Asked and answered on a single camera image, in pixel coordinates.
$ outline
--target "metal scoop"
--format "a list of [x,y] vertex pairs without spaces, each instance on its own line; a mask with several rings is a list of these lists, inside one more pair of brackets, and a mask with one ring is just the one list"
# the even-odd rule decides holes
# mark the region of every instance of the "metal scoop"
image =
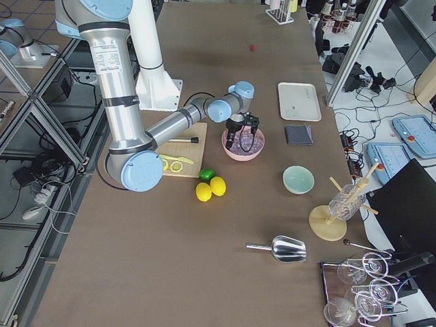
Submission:
[[270,247],[255,243],[247,243],[245,247],[247,249],[271,251],[274,258],[280,262],[290,263],[306,261],[305,243],[287,236],[280,235],[274,237]]

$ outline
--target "purple contents in bowl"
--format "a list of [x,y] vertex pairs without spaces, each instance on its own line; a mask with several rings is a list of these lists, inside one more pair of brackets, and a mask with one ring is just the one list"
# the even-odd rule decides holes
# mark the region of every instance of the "purple contents in bowl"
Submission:
[[254,140],[253,140],[253,134],[251,134],[250,131],[247,130],[237,133],[235,135],[233,146],[230,149],[230,152],[235,155],[252,155],[262,150],[263,146],[264,146],[264,139],[259,137],[258,134],[256,133],[254,135]]

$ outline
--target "white tray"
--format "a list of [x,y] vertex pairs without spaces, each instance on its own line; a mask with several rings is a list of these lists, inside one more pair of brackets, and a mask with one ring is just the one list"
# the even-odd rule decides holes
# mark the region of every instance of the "white tray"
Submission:
[[279,83],[281,118],[287,121],[320,121],[315,87],[305,83]]

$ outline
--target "scoop handle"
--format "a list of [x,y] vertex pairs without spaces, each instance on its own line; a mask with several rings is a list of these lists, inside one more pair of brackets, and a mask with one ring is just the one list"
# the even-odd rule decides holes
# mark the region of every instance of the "scoop handle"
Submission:
[[255,244],[255,243],[246,243],[245,247],[247,249],[256,249],[256,250],[266,250],[271,251],[271,247],[267,245]]

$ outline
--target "blue joint cap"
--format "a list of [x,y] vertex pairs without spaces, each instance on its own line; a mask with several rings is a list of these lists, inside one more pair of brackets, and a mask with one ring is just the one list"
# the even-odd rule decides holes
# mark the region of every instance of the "blue joint cap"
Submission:
[[107,20],[125,20],[133,6],[133,0],[80,0],[94,15]]
[[11,59],[18,51],[15,45],[5,40],[0,40],[0,50],[9,59]]
[[250,82],[245,82],[241,80],[235,85],[229,87],[229,92],[238,93],[241,97],[246,97],[247,99],[253,99],[254,96],[254,86]]
[[74,28],[74,27],[70,27],[68,25],[62,24],[61,22],[58,22],[56,20],[56,28],[57,28],[57,31],[64,36],[72,37],[74,39],[83,40],[83,37],[81,37],[79,34],[79,30]]
[[220,123],[232,116],[232,108],[224,100],[215,100],[207,107],[207,115],[214,122]]
[[138,152],[125,162],[121,170],[121,182],[131,191],[148,191],[161,180],[164,174],[163,164],[155,151]]
[[22,27],[24,23],[17,18],[9,18],[1,21],[1,24],[6,27]]

